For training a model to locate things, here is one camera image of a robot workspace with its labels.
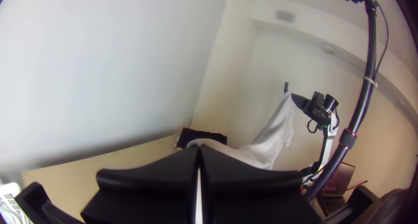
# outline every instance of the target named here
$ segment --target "white cable tie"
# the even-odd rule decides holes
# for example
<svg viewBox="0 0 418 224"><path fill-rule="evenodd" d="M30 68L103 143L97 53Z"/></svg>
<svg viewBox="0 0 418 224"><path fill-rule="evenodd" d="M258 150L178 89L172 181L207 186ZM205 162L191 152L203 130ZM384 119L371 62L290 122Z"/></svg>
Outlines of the white cable tie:
<svg viewBox="0 0 418 224"><path fill-rule="evenodd" d="M374 85L376 88L379 88L377 82L375 82L374 80L372 80L371 78L368 77L364 77L365 80L367 80L368 82L370 82L372 85Z"/></svg>

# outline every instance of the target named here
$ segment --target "black flexible arm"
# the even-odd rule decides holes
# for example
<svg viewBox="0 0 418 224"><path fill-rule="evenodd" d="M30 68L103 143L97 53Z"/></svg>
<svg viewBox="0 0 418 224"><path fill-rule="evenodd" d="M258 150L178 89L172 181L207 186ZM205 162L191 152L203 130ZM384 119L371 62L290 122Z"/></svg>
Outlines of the black flexible arm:
<svg viewBox="0 0 418 224"><path fill-rule="evenodd" d="M366 71L364 73L363 86L361 87L360 96L358 97L356 109L351 118L348 128L344 130L340 137L340 143L334 152L334 155L324 168L321 175L305 193L304 197L308 202L311 202L319 190L324 187L328 179L335 172L344 159L348 150L354 145L357 138L357 130L367 111L367 106L370 102L370 97L373 91L374 83L373 77L376 70L376 8L377 4L372 0L365 0L366 12L369 22L369 46L367 53Z"/></svg>

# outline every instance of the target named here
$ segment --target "wooden table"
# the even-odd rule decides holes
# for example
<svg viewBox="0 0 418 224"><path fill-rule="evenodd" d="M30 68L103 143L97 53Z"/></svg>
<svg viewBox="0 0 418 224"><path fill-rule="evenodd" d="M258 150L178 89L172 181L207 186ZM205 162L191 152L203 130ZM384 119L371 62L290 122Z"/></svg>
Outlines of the wooden table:
<svg viewBox="0 0 418 224"><path fill-rule="evenodd" d="M99 190L97 171L144 166L177 152L174 144L175 136L169 136L84 160L24 171L23 184L40 183L55 206L82 221L80 212Z"/></svg>

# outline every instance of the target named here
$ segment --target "cable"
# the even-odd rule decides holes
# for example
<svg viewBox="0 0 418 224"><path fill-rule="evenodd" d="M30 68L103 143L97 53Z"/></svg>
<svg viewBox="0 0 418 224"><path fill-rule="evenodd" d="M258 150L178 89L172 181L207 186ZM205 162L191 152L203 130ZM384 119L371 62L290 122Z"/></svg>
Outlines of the cable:
<svg viewBox="0 0 418 224"><path fill-rule="evenodd" d="M315 130L314 130L314 131L310 130L309 126L310 126L310 123L311 123L312 121L313 121L313 119L311 119L310 121L308 121L308 125L307 125L306 127L308 128L308 131L309 131L311 134L314 134L314 133L316 133L316 132L317 132L317 130L318 130L318 125L316 125L316 126L315 126Z"/></svg>
<svg viewBox="0 0 418 224"><path fill-rule="evenodd" d="M337 112L337 108L335 108L335 117L337 118L337 124L332 128L332 130L334 131L336 128L338 128L338 126L340 125L340 118L338 117L338 112Z"/></svg>
<svg viewBox="0 0 418 224"><path fill-rule="evenodd" d="M325 166L324 167L322 167L320 170L318 170L316 173L314 173L314 174L312 174L312 175L310 175L303 183L302 183L302 185L303 184L305 184L307 181L309 181L311 178L313 178L313 177L315 177L318 173L320 173L324 168L325 168Z"/></svg>
<svg viewBox="0 0 418 224"><path fill-rule="evenodd" d="M384 15L383 9L380 6L378 0L374 0L374 1L378 4L379 9L382 12L383 19L384 19L384 23L386 24L386 34L387 34L386 35L386 44L384 45L384 50L383 50L382 56L380 57L379 63L377 65L377 67L376 67L376 71L375 71L374 76L373 76L373 81L376 81L376 76L377 76L377 74L379 72L380 65L382 64L384 55L386 54L386 50L388 49L388 44L389 44L389 26L388 26L388 21L386 20L386 16Z"/></svg>

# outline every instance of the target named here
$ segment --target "ceiling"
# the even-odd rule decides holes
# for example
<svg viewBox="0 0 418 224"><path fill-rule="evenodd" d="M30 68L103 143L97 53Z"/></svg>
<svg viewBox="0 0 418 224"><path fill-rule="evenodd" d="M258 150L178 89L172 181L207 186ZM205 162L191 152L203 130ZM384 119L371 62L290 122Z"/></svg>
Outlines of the ceiling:
<svg viewBox="0 0 418 224"><path fill-rule="evenodd" d="M302 3L336 17L345 19L361 29L367 31L367 15L364 6L347 2L345 0L289 0ZM378 0L382 6L389 23L389 49L411 70L418 79L418 54L412 39L408 24L399 8L396 0ZM380 12L378 13L378 39L384 43L386 41L386 29L384 20Z"/></svg>

